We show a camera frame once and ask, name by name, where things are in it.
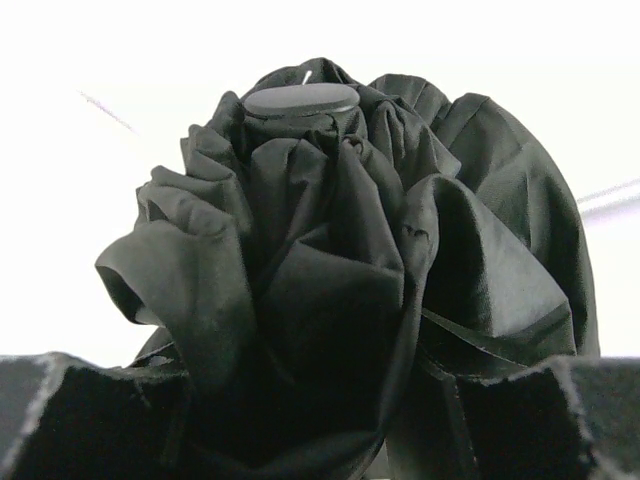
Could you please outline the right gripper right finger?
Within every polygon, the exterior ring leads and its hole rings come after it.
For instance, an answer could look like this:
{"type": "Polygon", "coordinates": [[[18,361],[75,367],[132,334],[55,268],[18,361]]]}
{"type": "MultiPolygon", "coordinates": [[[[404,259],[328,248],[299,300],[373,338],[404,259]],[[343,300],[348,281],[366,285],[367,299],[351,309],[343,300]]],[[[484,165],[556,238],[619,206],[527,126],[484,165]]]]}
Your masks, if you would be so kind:
{"type": "Polygon", "coordinates": [[[483,479],[636,479],[639,362],[556,356],[518,374],[463,379],[483,479]]]}

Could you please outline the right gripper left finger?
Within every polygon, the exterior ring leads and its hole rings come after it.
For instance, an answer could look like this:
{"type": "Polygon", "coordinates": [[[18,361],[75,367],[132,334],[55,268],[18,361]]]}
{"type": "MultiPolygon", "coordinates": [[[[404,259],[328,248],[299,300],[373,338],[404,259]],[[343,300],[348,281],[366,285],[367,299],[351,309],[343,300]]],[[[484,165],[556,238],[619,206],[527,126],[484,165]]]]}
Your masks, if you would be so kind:
{"type": "Polygon", "coordinates": [[[176,479],[190,406],[173,363],[102,368],[51,352],[1,359],[4,479],[176,479]]]}

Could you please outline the black folding umbrella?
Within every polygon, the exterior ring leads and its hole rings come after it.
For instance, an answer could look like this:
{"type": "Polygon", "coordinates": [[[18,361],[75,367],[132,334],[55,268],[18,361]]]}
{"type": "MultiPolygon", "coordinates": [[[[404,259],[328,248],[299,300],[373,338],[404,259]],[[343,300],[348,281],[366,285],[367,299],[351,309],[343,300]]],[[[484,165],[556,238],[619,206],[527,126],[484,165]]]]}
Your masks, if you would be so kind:
{"type": "Polygon", "coordinates": [[[598,356],[571,190],[486,96],[325,58],[225,94],[98,257],[181,384],[172,479],[475,478],[453,381],[598,356]]]}

